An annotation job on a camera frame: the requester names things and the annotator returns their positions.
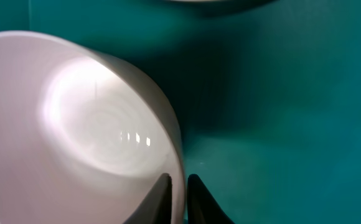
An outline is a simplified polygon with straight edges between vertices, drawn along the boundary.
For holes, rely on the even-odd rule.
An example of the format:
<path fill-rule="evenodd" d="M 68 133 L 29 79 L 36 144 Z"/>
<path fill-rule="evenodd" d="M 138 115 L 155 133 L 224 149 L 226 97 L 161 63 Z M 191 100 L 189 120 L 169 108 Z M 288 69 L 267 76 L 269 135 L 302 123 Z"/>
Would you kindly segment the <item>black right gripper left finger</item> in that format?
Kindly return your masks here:
<path fill-rule="evenodd" d="M 172 179 L 162 174 L 124 224 L 171 224 Z"/>

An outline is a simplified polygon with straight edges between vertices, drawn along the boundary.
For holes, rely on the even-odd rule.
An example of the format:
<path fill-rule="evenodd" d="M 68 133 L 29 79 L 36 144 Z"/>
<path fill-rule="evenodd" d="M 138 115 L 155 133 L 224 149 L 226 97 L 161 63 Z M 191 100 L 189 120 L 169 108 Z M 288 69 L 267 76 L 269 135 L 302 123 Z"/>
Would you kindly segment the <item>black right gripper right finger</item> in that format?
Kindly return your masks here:
<path fill-rule="evenodd" d="M 187 179 L 188 224 L 234 224 L 197 174 Z"/>

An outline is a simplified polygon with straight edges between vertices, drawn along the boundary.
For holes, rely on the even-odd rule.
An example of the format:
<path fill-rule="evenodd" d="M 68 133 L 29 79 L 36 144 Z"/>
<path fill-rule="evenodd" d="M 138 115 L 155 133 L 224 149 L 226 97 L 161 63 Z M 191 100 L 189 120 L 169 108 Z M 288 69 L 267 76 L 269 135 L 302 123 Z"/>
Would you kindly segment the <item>pink bowl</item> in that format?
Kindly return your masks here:
<path fill-rule="evenodd" d="M 182 223 L 179 122 L 148 75 L 59 37 L 0 32 L 0 223 L 124 223 L 164 173 Z"/>

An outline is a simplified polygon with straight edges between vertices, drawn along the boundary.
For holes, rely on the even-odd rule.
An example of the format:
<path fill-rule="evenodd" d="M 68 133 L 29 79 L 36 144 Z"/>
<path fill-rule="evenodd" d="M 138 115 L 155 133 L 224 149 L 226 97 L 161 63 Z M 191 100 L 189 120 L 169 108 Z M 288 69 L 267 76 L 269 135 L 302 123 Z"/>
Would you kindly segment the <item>white round plate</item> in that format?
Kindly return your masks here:
<path fill-rule="evenodd" d="M 211 3 L 211 2 L 225 2 L 225 3 L 228 3 L 228 2 L 241 2 L 241 3 L 244 3 L 244 2 L 252 2 L 254 0 L 171 0 L 171 1 L 178 1 L 178 2 L 202 2 L 202 3 Z"/>

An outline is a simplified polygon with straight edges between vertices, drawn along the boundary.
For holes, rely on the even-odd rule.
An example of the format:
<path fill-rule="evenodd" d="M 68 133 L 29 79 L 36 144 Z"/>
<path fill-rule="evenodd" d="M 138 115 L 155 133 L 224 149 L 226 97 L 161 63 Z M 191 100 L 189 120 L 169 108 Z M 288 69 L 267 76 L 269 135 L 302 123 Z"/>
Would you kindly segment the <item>teal plastic tray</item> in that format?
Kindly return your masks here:
<path fill-rule="evenodd" d="M 361 1 L 0 1 L 4 30 L 147 73 L 234 222 L 361 223 Z"/>

